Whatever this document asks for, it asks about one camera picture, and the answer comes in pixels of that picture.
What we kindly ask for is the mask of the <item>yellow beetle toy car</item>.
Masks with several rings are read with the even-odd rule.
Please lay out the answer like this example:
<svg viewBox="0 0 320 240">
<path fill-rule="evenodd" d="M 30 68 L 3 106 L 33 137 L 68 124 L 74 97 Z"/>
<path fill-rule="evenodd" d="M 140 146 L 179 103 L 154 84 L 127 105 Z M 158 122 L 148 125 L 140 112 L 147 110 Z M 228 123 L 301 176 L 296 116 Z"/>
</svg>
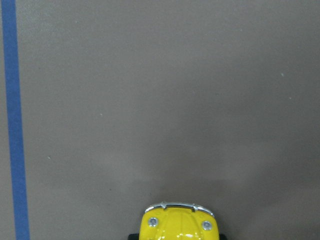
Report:
<svg viewBox="0 0 320 240">
<path fill-rule="evenodd" d="M 226 240 L 214 213 L 201 205 L 160 202 L 145 209 L 138 233 L 129 240 Z"/>
</svg>

